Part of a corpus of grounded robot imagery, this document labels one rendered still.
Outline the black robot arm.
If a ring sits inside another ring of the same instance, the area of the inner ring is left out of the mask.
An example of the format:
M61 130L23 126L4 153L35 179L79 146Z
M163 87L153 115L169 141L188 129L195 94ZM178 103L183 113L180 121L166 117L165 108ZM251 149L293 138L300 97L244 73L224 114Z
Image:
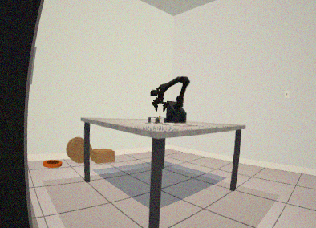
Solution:
M151 96L164 96L164 92L166 92L168 90L168 88L170 88L171 86L173 86L176 83L181 82L183 84L181 91L180 91L180 95L176 98L177 103L175 105L173 105L173 107L176 110L180 111L180 107L183 107L183 103L184 103L184 94L186 91L186 88L189 84L189 79L187 76L177 76L175 79L171 80L168 83L163 83L161 84L156 90L151 90ZM160 89L160 90L159 90ZM159 102L161 102L160 97L157 99L157 97L153 100L154 104L158 104Z

